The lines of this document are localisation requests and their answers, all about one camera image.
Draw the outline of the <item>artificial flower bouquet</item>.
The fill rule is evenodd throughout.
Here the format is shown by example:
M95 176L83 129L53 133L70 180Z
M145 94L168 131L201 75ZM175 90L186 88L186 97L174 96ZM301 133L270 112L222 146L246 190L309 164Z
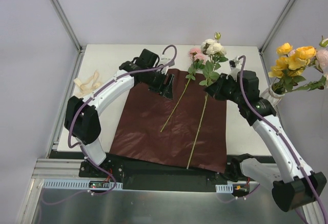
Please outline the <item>artificial flower bouquet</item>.
M185 78L187 79L187 83L185 84L184 90L182 92L182 94L180 95L175 107L173 108L171 114L169 115L169 117L167 118L166 122L164 123L163 127L161 128L160 132L162 132L166 125L168 124L169 120L171 119L172 115L174 114L176 108L178 107L182 97L184 96L188 85L190 83L190 81L195 81L196 80L196 72L203 70L205 67L205 63L208 60L208 58L206 57L206 55L204 55L201 52L200 48L192 48L189 50L188 52L189 58L192 61L192 63L190 64L189 68L188 68L188 73L185 76Z

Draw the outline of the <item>white cream rose stem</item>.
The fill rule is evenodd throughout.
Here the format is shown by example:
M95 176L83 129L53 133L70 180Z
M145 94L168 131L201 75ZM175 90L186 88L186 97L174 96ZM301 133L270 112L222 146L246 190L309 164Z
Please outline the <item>white cream rose stem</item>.
M187 79L196 80L196 72L200 71L204 80L199 82L202 87L208 87L218 80L220 74L217 70L221 63L226 62L227 51L219 42L221 33L215 32L213 38L204 40L199 48L192 48L189 51L189 57L192 61L188 70Z

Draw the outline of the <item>red wrapping paper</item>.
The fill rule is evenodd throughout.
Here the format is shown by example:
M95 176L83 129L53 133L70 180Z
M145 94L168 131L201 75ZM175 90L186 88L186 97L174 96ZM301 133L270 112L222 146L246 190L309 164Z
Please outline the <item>red wrapping paper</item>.
M145 84L130 90L110 153L169 166L225 171L226 101L206 98L202 74L187 81L174 75L173 99L149 91Z

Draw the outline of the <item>yellow rose stem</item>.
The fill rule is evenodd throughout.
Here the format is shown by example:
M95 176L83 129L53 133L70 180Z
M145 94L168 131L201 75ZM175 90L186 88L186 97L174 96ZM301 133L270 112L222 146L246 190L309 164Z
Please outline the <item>yellow rose stem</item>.
M290 43L285 43L277 48L276 53L278 58L270 68L269 77L274 79L272 91L283 95L306 81L302 74L311 66L317 51L313 46L294 49Z

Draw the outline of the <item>cream ribbon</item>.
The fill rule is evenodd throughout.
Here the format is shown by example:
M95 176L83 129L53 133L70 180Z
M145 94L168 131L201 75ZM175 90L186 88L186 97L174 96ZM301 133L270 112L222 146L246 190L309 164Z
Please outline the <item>cream ribbon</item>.
M77 97L84 97L98 89L103 84L99 80L99 72L97 70L95 70L93 75L87 78L84 82L82 82L79 78L75 78L73 82L78 89L78 91L74 94Z

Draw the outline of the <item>pink rose stem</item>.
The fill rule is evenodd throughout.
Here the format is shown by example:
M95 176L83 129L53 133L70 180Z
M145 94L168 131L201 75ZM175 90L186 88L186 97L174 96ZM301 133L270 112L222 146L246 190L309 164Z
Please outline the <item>pink rose stem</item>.
M299 70L314 68L322 76L319 80L310 81L307 84L294 88L293 91L313 91L327 89L327 37L322 36L319 48L314 46L299 47L295 50L295 61L302 64Z

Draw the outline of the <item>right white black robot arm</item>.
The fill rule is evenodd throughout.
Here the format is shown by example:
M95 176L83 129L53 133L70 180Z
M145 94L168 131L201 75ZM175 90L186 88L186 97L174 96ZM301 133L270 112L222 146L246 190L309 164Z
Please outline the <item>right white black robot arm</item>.
M284 132L271 103L260 97L259 79L254 71L238 73L236 77L221 74L205 92L216 100L237 104L239 113L261 137L273 157L278 172L260 163L249 154L233 159L231 176L256 180L272 194L276 205L284 212L319 202L327 179L302 159Z

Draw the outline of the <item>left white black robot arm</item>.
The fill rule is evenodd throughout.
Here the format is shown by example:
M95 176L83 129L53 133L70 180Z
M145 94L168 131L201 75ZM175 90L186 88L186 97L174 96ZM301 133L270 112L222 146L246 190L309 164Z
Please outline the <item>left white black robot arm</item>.
M175 64L174 55L166 58L150 50L143 49L140 56L122 63L118 71L100 87L85 97L72 96L67 102L64 127L68 130L68 146L80 146L85 157L92 163L91 172L96 177L104 177L108 172L99 135L99 117L109 104L124 92L138 84L145 84L160 96L172 99L173 74L168 68Z

